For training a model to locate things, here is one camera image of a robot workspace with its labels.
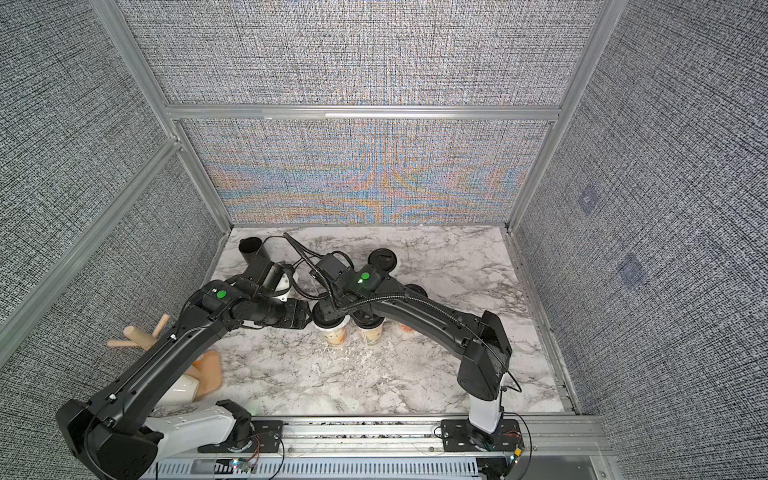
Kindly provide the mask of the black lid front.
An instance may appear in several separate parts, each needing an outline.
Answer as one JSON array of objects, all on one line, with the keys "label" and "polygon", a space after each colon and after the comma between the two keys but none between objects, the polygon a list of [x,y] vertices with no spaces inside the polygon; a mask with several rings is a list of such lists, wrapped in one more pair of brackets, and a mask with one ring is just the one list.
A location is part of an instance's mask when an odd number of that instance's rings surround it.
[{"label": "black lid front", "polygon": [[368,255],[367,263],[386,272],[392,272],[398,265],[398,258],[393,250],[378,248]]}]

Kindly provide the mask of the black lid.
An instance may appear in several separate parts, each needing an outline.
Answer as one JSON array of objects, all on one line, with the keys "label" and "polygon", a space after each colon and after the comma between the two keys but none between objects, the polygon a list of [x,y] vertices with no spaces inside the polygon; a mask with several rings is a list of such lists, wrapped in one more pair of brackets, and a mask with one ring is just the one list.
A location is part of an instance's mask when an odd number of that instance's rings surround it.
[{"label": "black lid", "polygon": [[352,312],[350,317],[357,327],[363,330],[375,330],[380,328],[385,321],[385,318],[382,316],[369,314],[363,311]]},{"label": "black lid", "polygon": [[406,288],[409,289],[410,291],[420,295],[420,296],[423,296],[425,298],[428,297],[428,294],[427,294],[426,290],[423,287],[419,286],[419,285],[407,284]]},{"label": "black lid", "polygon": [[386,272],[392,272],[398,265],[398,258],[393,250],[378,248],[368,255],[367,263]]},{"label": "black lid", "polygon": [[348,324],[348,322],[349,322],[349,317],[345,316],[341,319],[335,319],[333,321],[316,320],[314,322],[314,325],[320,331],[325,332],[333,329],[344,328]]}]

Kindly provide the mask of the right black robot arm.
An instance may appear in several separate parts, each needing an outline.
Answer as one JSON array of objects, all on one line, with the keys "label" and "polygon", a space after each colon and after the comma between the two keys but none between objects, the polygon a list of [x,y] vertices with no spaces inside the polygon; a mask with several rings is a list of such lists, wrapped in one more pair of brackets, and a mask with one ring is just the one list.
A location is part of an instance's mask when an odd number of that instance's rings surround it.
[{"label": "right black robot arm", "polygon": [[392,272],[396,254],[385,248],[368,256],[360,268],[329,253],[310,266],[310,275],[327,296],[316,304],[316,318],[333,323],[345,316],[369,326],[392,320],[432,339],[460,360],[457,383],[470,399],[468,441],[476,449],[492,448],[503,418],[503,380],[509,374],[512,348],[500,318],[453,310],[429,298],[423,289],[403,284]]}]

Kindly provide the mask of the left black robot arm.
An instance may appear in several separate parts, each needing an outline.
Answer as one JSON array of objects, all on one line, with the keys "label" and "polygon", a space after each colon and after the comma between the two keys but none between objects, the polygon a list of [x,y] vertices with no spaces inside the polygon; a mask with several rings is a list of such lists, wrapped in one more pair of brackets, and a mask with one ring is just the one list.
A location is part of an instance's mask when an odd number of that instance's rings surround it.
[{"label": "left black robot arm", "polygon": [[282,301],[293,269],[257,256],[240,275],[213,280],[184,304],[179,319],[139,360],[88,401],[71,399],[55,418],[74,457],[100,479],[138,479],[157,460],[193,448],[250,449],[259,438],[250,414],[223,400],[199,419],[150,426],[173,384],[214,343],[243,326],[305,328],[304,300]]}]

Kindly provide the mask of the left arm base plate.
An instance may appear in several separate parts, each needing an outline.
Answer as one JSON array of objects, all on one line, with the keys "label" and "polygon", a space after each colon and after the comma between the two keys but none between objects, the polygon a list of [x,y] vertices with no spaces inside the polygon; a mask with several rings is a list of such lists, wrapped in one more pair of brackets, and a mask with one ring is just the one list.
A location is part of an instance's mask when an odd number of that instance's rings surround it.
[{"label": "left arm base plate", "polygon": [[284,423],[279,420],[251,421],[248,427],[236,426],[222,442],[203,445],[198,453],[277,453],[280,450]]}]

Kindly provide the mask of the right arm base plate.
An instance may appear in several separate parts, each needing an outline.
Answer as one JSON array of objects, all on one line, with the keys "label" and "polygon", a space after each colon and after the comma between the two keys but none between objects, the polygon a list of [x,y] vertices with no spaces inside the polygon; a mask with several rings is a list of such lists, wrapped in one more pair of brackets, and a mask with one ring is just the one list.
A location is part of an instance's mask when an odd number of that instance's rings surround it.
[{"label": "right arm base plate", "polygon": [[525,447],[523,434],[516,420],[502,419],[492,433],[473,426],[468,419],[443,419],[439,426],[443,449],[447,452],[514,452]]}]

